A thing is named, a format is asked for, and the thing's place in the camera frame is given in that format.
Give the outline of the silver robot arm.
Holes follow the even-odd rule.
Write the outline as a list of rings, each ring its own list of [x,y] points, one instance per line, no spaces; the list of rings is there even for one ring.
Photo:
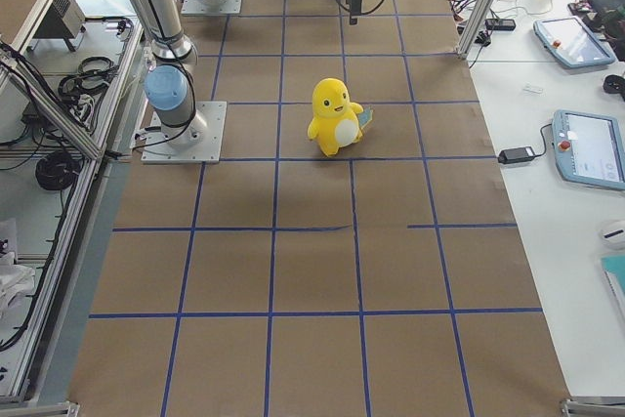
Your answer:
[[[347,0],[350,21],[363,16],[362,0]],[[221,151],[226,105],[201,103],[191,77],[197,62],[175,0],[131,0],[148,35],[156,67],[146,77],[148,103],[160,122],[159,139],[145,146],[175,162],[216,161]]]

